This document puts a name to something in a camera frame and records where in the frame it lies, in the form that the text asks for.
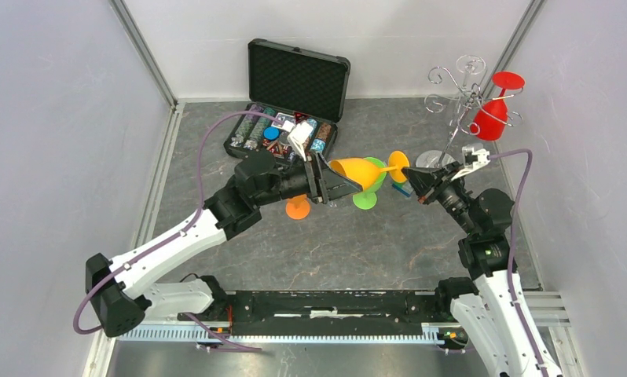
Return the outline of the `orange wine glass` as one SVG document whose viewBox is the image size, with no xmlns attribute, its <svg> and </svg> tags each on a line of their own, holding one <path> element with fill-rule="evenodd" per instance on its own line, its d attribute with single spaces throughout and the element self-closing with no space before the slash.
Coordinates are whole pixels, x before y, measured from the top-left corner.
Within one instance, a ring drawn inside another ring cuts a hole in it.
<svg viewBox="0 0 627 377">
<path fill-rule="evenodd" d="M 285 207 L 286 215 L 293 220 L 302 220 L 310 213 L 310 203 L 306 195 L 295 196 L 287 199 Z"/>
</svg>

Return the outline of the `yellow wine glass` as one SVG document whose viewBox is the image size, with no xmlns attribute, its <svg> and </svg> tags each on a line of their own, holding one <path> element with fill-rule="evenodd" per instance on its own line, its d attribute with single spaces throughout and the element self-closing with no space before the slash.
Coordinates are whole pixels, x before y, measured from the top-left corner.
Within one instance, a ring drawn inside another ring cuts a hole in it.
<svg viewBox="0 0 627 377">
<path fill-rule="evenodd" d="M 329 166 L 336 173 L 358 183 L 366 191 L 382 173 L 388 173 L 394 182 L 404 183 L 407 181 L 407 177 L 402 170 L 409 167 L 410 162 L 404 152 L 393 151 L 388 158 L 387 167 L 378 167 L 361 158 L 335 159 L 329 163 Z"/>
</svg>

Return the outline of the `green wine glass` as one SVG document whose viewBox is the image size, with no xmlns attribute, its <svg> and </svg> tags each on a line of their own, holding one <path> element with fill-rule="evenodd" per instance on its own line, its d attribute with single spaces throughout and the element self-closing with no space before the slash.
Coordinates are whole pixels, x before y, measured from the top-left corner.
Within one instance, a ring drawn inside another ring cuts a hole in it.
<svg viewBox="0 0 627 377">
<path fill-rule="evenodd" d="M 353 204 L 362 210 L 370 210 L 377 203 L 376 192 L 381 188 L 386 172 L 372 175 L 371 169 L 369 169 L 369 163 L 375 165 L 377 168 L 384 168 L 385 163 L 375 157 L 365 157 L 367 161 L 365 166 L 361 170 L 357 170 L 355 174 L 357 178 L 360 178 L 360 183 L 363 186 L 363 191 L 352 196 Z"/>
</svg>

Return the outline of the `red wine glass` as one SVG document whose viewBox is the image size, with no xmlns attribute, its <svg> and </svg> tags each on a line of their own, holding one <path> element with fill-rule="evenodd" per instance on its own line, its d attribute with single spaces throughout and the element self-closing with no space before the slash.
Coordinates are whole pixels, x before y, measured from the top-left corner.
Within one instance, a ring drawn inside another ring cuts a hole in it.
<svg viewBox="0 0 627 377">
<path fill-rule="evenodd" d="M 492 77 L 492 83 L 501 88 L 499 97 L 482 105 L 469 126 L 471 134 L 483 141 L 498 140 L 508 126 L 508 106 L 505 103 L 507 91 L 523 90 L 525 79 L 511 71 L 500 71 Z"/>
</svg>

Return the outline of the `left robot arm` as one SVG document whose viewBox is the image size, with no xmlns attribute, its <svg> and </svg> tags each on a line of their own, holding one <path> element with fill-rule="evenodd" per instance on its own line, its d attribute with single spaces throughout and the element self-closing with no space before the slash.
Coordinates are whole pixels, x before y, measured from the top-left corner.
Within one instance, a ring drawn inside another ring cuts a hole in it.
<svg viewBox="0 0 627 377">
<path fill-rule="evenodd" d="M 289 168 L 279 167 L 270 152 L 256 152 L 240 161 L 226 184 L 201 200 L 180 224 L 114 258 L 101 253 L 88 258 L 86 296 L 74 315 L 74 329 L 79 334 L 88 332 L 79 325 L 86 305 L 92 305 L 99 321 L 90 332 L 103 331 L 109 338 L 126 334 L 159 311 L 166 315 L 201 313 L 208 320 L 217 320 L 226 313 L 227 299 L 205 282 L 194 288 L 166 285 L 175 300 L 162 295 L 149 298 L 148 293 L 159 278 L 183 262 L 260 221 L 262 206 L 296 196 L 328 203 L 361 190 L 361 184 L 333 170 L 318 152 Z"/>
</svg>

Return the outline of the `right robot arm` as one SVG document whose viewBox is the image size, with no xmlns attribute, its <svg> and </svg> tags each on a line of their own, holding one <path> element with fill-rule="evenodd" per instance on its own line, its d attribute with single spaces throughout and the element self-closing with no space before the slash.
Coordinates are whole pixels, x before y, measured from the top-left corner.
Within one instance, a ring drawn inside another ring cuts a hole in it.
<svg viewBox="0 0 627 377">
<path fill-rule="evenodd" d="M 524 298 L 515 261 L 512 198 L 497 188 L 474 196 L 456 175 L 462 166 L 405 167 L 422 204 L 439 203 L 463 229 L 459 256 L 468 277 L 448 278 L 435 290 L 434 311 L 456 320 L 491 376 L 561 376 Z"/>
</svg>

